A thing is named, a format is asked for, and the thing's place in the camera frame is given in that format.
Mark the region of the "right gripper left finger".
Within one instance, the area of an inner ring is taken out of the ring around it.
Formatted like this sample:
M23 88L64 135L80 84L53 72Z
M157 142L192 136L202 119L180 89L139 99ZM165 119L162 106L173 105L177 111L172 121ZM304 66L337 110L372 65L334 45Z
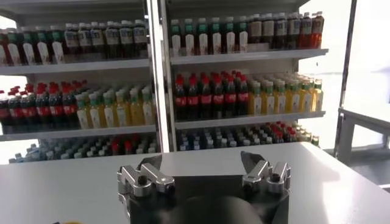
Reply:
M173 195L176 182L161 172L162 156L144 158L136 168L121 166L117 171L118 194L148 197L154 188L158 193Z

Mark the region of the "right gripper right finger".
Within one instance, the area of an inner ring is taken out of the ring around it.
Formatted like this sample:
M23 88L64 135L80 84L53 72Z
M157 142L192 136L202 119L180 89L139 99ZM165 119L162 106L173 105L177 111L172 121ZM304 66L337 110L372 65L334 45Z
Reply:
M241 162L246 174L241 185L247 192L259 192L262 187L272 194L282 194L290 189L291 167L288 163L272 165L259 154L241 151Z

